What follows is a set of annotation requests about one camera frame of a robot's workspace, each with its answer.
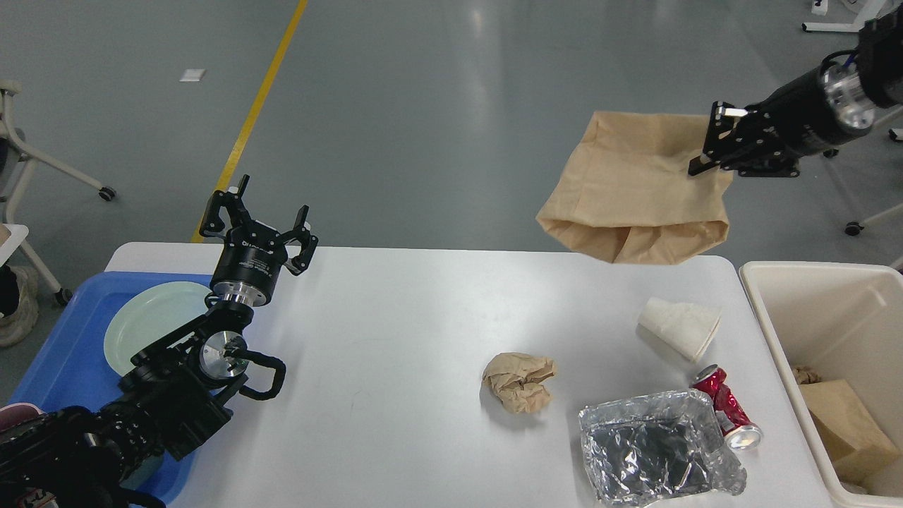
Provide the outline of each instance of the paper cup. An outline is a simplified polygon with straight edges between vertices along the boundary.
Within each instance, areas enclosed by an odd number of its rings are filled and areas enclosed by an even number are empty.
[[[698,362],[721,323],[721,309],[651,297],[639,323],[687,360]]]

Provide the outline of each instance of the blue tray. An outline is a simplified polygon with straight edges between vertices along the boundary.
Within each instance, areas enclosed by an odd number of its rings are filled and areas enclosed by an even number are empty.
[[[10,402],[31,402],[50,412],[67,406],[97,411],[118,399],[119,376],[104,358],[104,335],[116,312],[142,291],[175,280],[209,285],[209,275],[104,272],[85,281],[34,358]],[[188,479],[194,454],[163,464],[138,490],[169,503]]]

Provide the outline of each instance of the yellow floor line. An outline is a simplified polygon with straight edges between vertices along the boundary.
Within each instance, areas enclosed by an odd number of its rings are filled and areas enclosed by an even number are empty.
[[[257,91],[257,96],[254,98],[254,104],[251,105],[251,110],[247,112],[245,123],[241,126],[241,131],[238,133],[238,139],[235,140],[235,144],[232,146],[232,153],[229,154],[226,165],[223,167],[222,173],[219,174],[219,180],[217,180],[217,186],[214,187],[214,191],[217,189],[225,191],[229,182],[232,180],[232,174],[235,173],[235,168],[238,166],[238,159],[241,158],[241,154],[245,151],[247,140],[251,137],[251,131],[254,130],[254,124],[257,122],[257,117],[260,116],[260,110],[264,107],[264,102],[266,102],[266,96],[270,93],[270,88],[273,87],[276,73],[279,72],[279,66],[282,65],[285,52],[288,51],[288,46],[292,42],[294,30],[298,26],[298,21],[301,20],[301,15],[304,14],[304,9],[306,7],[307,0],[299,0],[298,6],[295,7],[294,14],[292,15],[292,21],[290,21],[285,28],[285,33],[283,34],[282,40],[279,42],[276,54],[273,55],[273,61],[270,62],[270,68],[266,70],[264,82],[260,84],[260,89]],[[194,228],[194,234],[191,235],[191,241],[194,243],[201,243],[204,240],[204,237],[199,233],[202,221],[203,215],[198,219],[198,226]]]

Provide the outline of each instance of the aluminum foil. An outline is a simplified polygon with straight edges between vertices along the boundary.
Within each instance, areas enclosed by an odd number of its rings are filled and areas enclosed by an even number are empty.
[[[609,506],[646,506],[711,490],[737,495],[746,470],[725,445],[712,399],[698,390],[664,391],[585,408],[583,462]]]

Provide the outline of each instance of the gray floor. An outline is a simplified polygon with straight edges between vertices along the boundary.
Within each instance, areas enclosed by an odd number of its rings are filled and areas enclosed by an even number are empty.
[[[0,6],[0,78],[24,85],[16,123],[120,194],[38,174],[19,218],[64,285],[128,241],[189,240],[294,8]],[[828,16],[851,19],[839,3]],[[593,110],[747,104],[856,43],[804,20],[823,21],[804,0],[311,0],[238,167],[246,203],[282,228],[309,203],[324,245],[562,250],[534,216]],[[208,74],[177,82],[188,68]],[[712,253],[890,263],[893,221],[855,239],[842,226],[903,201],[901,162],[875,135],[795,180],[737,179],[731,237]],[[0,350],[0,400],[59,313],[42,295],[32,334]]]

